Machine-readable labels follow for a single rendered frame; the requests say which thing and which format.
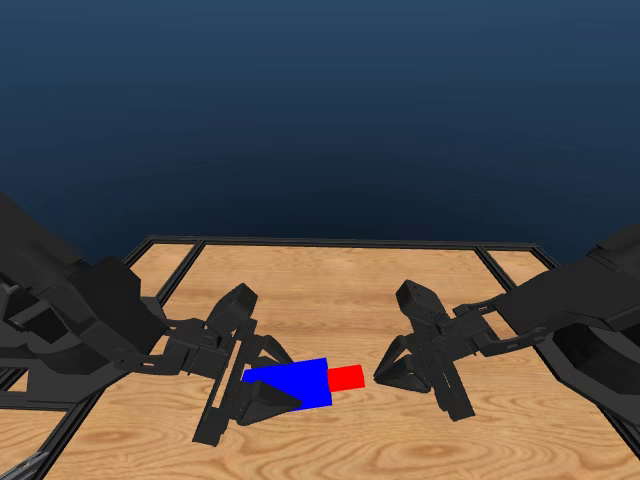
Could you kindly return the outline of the blue hollow socket block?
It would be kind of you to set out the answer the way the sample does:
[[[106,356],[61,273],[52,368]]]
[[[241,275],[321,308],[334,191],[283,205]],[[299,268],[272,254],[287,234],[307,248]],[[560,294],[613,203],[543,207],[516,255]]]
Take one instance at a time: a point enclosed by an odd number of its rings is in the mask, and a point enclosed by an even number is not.
[[[326,358],[247,369],[242,375],[242,380],[249,383],[263,381],[301,400],[302,404],[298,410],[322,408],[333,404]]]

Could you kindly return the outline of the thin red peg bar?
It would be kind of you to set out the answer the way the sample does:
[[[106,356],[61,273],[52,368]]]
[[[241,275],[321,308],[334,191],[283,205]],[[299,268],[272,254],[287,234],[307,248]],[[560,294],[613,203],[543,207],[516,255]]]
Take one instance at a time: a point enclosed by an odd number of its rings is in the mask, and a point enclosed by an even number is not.
[[[328,388],[331,393],[365,387],[365,379],[360,364],[330,368],[327,370]]]

